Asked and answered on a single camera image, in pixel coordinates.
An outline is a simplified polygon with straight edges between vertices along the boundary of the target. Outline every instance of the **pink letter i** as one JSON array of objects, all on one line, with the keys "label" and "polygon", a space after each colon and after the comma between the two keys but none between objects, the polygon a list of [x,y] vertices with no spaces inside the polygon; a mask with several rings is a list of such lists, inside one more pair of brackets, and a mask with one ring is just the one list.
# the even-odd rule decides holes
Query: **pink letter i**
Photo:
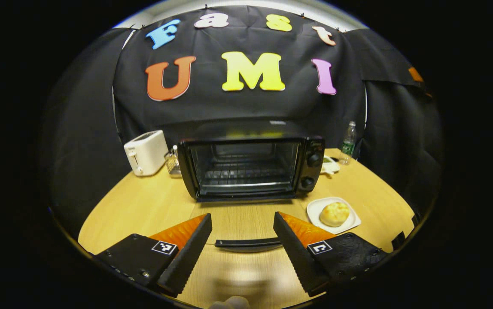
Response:
[{"label": "pink letter i", "polygon": [[331,80],[331,64],[328,61],[321,59],[311,59],[311,63],[315,64],[317,68],[317,75],[319,76],[319,86],[317,86],[317,92],[320,94],[330,94],[331,96],[336,94],[336,89],[332,86]]}]

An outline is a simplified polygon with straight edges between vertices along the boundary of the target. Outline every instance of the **toaster oven door handle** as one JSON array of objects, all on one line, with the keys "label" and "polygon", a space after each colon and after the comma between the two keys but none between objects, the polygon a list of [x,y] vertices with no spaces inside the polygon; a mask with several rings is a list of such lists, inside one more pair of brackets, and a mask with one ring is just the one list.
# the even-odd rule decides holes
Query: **toaster oven door handle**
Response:
[{"label": "toaster oven door handle", "polygon": [[214,246],[232,252],[262,252],[282,246],[279,238],[248,239],[248,240],[216,240]]}]

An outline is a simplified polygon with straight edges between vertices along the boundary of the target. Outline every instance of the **bun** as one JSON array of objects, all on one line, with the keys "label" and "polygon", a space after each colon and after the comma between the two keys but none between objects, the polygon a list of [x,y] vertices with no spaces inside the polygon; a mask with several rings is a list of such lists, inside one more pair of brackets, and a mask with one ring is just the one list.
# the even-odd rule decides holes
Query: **bun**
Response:
[{"label": "bun", "polygon": [[339,227],[346,222],[349,217],[348,205],[340,202],[334,202],[323,208],[319,219],[325,225],[330,227]]}]

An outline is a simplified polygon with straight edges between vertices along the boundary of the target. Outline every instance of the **green bottle label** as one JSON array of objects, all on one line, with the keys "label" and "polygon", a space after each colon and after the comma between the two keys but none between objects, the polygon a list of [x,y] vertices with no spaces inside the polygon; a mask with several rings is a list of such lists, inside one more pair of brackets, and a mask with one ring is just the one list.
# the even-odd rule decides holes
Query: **green bottle label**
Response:
[{"label": "green bottle label", "polygon": [[353,147],[354,144],[352,143],[342,143],[342,153],[351,157],[351,155],[353,154]]}]

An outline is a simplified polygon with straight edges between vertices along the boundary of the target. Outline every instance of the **toaster oven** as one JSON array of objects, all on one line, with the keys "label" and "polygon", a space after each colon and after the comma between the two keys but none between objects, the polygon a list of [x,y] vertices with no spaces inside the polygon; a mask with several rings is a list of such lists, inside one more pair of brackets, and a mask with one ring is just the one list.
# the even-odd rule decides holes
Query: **toaster oven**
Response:
[{"label": "toaster oven", "polygon": [[290,121],[225,121],[202,125],[177,152],[197,201],[294,198],[315,187],[325,140]]}]

